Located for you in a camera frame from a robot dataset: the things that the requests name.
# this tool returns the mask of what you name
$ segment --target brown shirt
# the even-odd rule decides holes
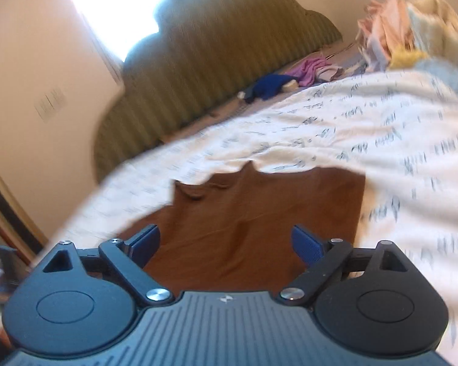
[[[120,237],[157,224],[161,246],[144,270],[175,294],[182,290],[278,292],[305,269],[291,229],[353,242],[365,176],[317,167],[267,174],[249,162],[201,185],[175,182],[173,204]]]

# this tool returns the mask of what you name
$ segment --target white cloth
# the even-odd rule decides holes
[[[445,0],[409,0],[414,46],[458,66],[458,15]]]
[[[438,352],[458,365],[458,96],[428,74],[323,84],[147,152],[106,179],[55,240],[96,246],[170,202],[173,179],[202,183],[248,160],[268,173],[365,172],[355,246],[390,239],[413,261],[448,305]]]

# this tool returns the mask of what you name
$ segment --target tufted headboard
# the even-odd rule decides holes
[[[165,0],[155,16],[159,32],[130,51],[125,95],[100,122],[99,182],[263,75],[341,39],[295,0]]]

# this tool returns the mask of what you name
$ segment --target bed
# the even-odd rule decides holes
[[[192,30],[198,30],[190,33],[191,23],[206,21],[206,26],[213,21],[226,35],[232,29],[233,37],[219,41],[240,40],[242,30],[223,23],[224,16],[215,11],[201,14],[199,22],[194,7],[201,9],[201,0],[191,8],[187,2],[192,0],[174,1],[183,1],[185,16],[178,13],[176,20],[169,21],[166,15],[175,15],[173,5],[161,9],[164,20],[160,20],[159,36],[142,41],[130,53],[124,74],[126,95],[99,125],[94,148],[101,181],[98,190],[52,243],[70,239],[77,247],[96,246],[169,203],[174,179],[199,184],[212,173],[237,171],[248,160],[267,173],[304,171],[318,165],[363,172],[366,186],[355,246],[375,247],[379,240],[390,239],[426,276],[444,298],[450,315],[438,352],[458,365],[458,96],[437,78],[417,71],[360,74],[299,90],[253,111],[241,112],[233,106],[224,119],[207,121],[194,134],[183,132],[197,119],[216,117],[206,112],[227,106],[227,99],[257,77],[339,41],[340,34],[323,15],[304,10],[294,0],[258,0],[254,4],[259,10],[253,12],[268,15],[259,16],[257,27],[272,41],[255,47],[256,55],[249,54],[254,70],[241,72],[246,65],[241,59],[249,53],[241,47],[244,54],[232,49],[237,59],[229,65],[220,63],[224,67],[204,81],[180,73],[178,63],[183,70],[190,62],[197,70],[207,70],[225,60],[216,55],[204,63],[201,52],[193,50],[191,55],[178,56],[170,43],[180,38],[170,31],[194,38],[192,45],[197,45],[208,39],[202,35],[203,26],[195,25]],[[215,10],[234,9],[224,3]],[[283,22],[274,22],[272,9]],[[280,36],[269,35],[272,26],[286,28]],[[213,46],[207,42],[207,48],[225,47],[217,39]],[[277,40],[282,43],[279,48],[273,43]],[[265,51],[274,60],[266,59]],[[160,73],[180,81],[171,87]],[[217,76],[231,81],[219,83]],[[156,104],[165,100],[165,111],[156,110],[161,108]]]

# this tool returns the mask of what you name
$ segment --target mattress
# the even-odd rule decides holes
[[[54,242],[96,246],[169,203],[174,179],[199,184],[248,160],[267,173],[365,173],[355,246],[389,239],[413,261],[448,306],[438,352],[458,365],[458,96],[428,74],[319,85],[147,152],[111,174]]]

